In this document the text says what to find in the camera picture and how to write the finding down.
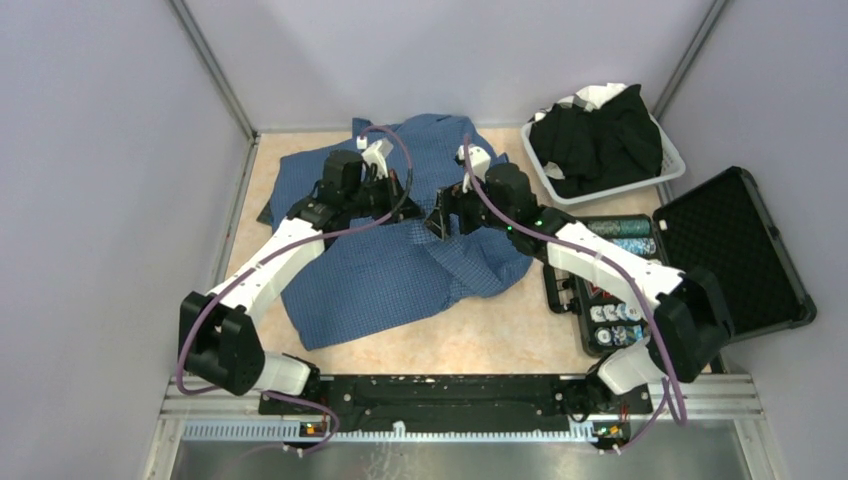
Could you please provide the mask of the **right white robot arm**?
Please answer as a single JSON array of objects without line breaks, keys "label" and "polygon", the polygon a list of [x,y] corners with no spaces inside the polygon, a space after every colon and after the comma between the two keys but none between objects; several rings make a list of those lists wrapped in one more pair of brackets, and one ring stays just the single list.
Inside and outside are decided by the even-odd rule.
[{"label": "right white robot arm", "polygon": [[455,161],[464,177],[439,190],[426,221],[432,233],[447,239],[453,225],[462,235],[501,230],[521,254],[590,281],[648,323],[643,339],[590,369],[586,397],[594,409],[612,412],[634,388],[662,379],[678,392],[732,338],[729,308],[712,272],[654,263],[602,238],[577,218],[540,204],[524,172],[512,163],[493,165],[476,145],[460,146]]}]

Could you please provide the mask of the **white garment in basket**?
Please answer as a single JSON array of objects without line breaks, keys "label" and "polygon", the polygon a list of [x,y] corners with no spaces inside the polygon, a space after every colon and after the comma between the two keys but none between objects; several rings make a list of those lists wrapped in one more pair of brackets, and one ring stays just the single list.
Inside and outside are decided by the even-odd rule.
[{"label": "white garment in basket", "polygon": [[577,108],[591,112],[600,109],[605,103],[618,96],[628,88],[624,83],[606,83],[605,85],[589,85],[581,88],[572,95],[557,100],[554,105],[561,108]]}]

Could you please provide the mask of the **black poker chip case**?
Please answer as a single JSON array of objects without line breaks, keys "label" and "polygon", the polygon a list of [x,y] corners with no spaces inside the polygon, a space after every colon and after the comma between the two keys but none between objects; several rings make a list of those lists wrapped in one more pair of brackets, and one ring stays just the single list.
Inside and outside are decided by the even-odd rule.
[{"label": "black poker chip case", "polygon": [[[653,263],[716,275],[735,325],[734,341],[810,324],[818,309],[753,175],[730,167],[652,214],[588,216],[586,226]],[[635,306],[588,280],[546,266],[549,310],[577,318],[583,351],[599,358],[644,338]]]}]

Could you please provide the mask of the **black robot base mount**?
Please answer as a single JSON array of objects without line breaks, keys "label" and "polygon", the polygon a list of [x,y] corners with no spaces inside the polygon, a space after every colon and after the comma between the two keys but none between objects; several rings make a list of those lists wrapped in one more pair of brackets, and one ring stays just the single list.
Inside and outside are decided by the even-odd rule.
[{"label": "black robot base mount", "polygon": [[335,375],[309,385],[303,399],[327,407],[340,432],[383,432],[401,422],[412,433],[565,431],[593,415],[619,420],[653,410],[645,386],[620,396],[583,376]]}]

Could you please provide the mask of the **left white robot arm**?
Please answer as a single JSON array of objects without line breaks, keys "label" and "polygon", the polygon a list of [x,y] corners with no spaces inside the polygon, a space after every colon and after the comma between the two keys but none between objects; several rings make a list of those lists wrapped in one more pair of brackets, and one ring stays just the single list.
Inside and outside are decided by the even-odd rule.
[{"label": "left white robot arm", "polygon": [[410,198],[413,175],[400,181],[387,160],[401,140],[389,132],[374,142],[360,136],[355,150],[336,150],[325,160],[310,193],[295,202],[269,240],[227,280],[207,293],[192,292],[180,305],[176,380],[205,380],[205,392],[236,396],[250,391],[282,394],[297,413],[319,404],[314,366],[264,349],[262,318],[289,283],[341,237],[376,226],[419,218]]}]

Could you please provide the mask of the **blue checkered long sleeve shirt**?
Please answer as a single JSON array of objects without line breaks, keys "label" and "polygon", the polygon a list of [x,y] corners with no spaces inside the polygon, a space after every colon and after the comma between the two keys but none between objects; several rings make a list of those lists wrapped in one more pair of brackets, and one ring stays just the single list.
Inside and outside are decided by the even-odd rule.
[{"label": "blue checkered long sleeve shirt", "polygon": [[[463,179],[454,156],[466,136],[494,165],[507,162],[465,116],[421,114],[392,125],[388,157],[399,179],[413,174],[411,199],[424,212],[437,191]],[[383,224],[337,239],[283,290],[282,303],[302,345],[315,350],[434,316],[467,297],[492,297],[532,263],[506,235],[483,228],[442,241],[420,220]]]}]

